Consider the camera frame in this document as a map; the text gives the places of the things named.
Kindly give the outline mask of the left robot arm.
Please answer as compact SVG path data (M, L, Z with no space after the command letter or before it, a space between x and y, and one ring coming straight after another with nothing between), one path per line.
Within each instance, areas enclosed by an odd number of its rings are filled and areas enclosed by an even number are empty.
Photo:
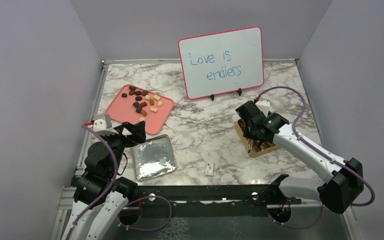
M83 129L98 142L87 150L85 170L75 183L76 190L63 240L101 240L120 211L137 200L137 183L119 173L125 149L144 143L144 121L124 122L115 128L98 128L98 121Z

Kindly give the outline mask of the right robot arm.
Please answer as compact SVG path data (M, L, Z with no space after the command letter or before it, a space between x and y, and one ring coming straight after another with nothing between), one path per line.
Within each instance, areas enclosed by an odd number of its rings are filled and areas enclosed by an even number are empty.
M268 190L272 202L280 204L288 197L319 200L332 212L342 214L363 192L363 165L357 159L346 160L328 152L295 133L292 124L283 116L277 113L265 116L252 100L235 111L244 122L243 136L246 139L283 148L320 177L319 181L286 177Z

